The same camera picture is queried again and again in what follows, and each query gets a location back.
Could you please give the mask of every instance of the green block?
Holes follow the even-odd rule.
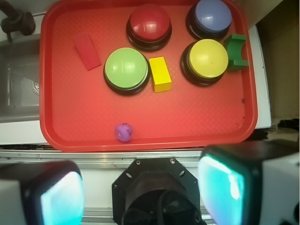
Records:
[[[242,47],[246,41],[245,35],[232,34],[224,41],[224,47],[228,54],[228,70],[241,70],[249,66],[247,60],[242,58]]]

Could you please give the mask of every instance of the blue button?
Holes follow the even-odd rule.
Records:
[[[195,9],[195,20],[205,31],[219,33],[230,26],[232,15],[221,0],[201,0]]]

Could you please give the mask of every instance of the red tray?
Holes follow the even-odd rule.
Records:
[[[257,120],[255,80],[244,15],[230,0],[232,33],[247,36],[243,48],[249,67],[226,72],[209,87],[188,82],[180,56],[195,39],[185,25],[197,0],[63,0],[53,5],[42,23],[40,44],[40,121],[46,140],[62,151],[130,151],[237,143],[254,130]],[[125,97],[111,91],[103,79],[109,54],[132,47],[126,23],[144,3],[162,4],[172,23],[172,36],[163,49],[142,52],[164,56],[172,89],[154,93],[152,80],[139,94]],[[102,65],[87,71],[72,37],[87,31]],[[132,126],[132,140],[122,143],[117,124]]]

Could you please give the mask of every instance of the purple toy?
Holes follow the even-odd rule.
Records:
[[[117,125],[115,132],[117,138],[121,142],[129,142],[131,140],[130,134],[132,132],[132,128],[127,123]]]

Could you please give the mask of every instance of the stainless steel sink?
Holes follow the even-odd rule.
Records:
[[[0,42],[0,123],[39,119],[39,40]]]

